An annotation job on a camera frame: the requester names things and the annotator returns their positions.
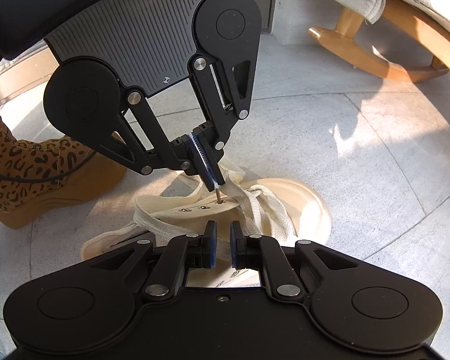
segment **shoe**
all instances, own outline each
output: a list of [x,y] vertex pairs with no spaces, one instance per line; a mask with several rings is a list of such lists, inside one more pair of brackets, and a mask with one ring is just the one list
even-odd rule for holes
[[219,162],[226,180],[221,186],[222,203],[201,181],[187,197],[139,196],[133,222],[88,240],[80,254],[83,260],[109,251],[124,240],[150,231],[157,246],[187,233],[203,234],[209,220],[217,222],[217,267],[189,273],[189,287],[237,287],[257,285],[256,271],[231,267],[230,224],[240,221],[244,235],[272,236],[282,246],[299,239],[324,244],[331,229],[330,213],[323,198],[308,185],[284,178],[264,178],[242,183],[245,172],[224,158]]
[[0,222],[18,229],[55,207],[93,200],[126,168],[70,137],[16,140],[0,119]]

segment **leopard print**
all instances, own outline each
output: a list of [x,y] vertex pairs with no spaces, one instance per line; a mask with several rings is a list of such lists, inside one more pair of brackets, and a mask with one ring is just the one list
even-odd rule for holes
[[[0,119],[0,175],[17,179],[46,179],[76,168],[91,149],[64,136],[41,143],[16,140]],[[57,190],[67,177],[44,183],[0,180],[0,210],[10,212],[34,197]]]

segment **wooden rocker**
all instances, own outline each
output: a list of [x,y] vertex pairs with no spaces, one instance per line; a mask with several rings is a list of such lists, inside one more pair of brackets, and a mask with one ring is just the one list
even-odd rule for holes
[[417,83],[450,71],[450,32],[430,16],[402,0],[386,0],[382,14],[433,54],[430,66],[404,67],[364,50],[354,37],[364,18],[343,8],[334,30],[312,27],[308,34],[341,59],[384,79]]

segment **ribbed gray panel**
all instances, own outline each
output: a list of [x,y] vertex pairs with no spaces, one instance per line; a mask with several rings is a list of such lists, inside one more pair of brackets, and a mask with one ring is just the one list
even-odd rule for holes
[[102,0],[46,40],[60,61],[101,59],[125,86],[139,86],[151,95],[188,76],[187,62],[197,51],[192,20],[201,1]]

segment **brown boot sole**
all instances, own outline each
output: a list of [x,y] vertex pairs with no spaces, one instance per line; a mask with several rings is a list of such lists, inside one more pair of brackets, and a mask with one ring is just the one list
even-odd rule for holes
[[43,193],[10,212],[0,210],[0,222],[19,229],[45,212],[94,200],[111,190],[127,168],[97,153],[85,165],[68,176],[64,187]]

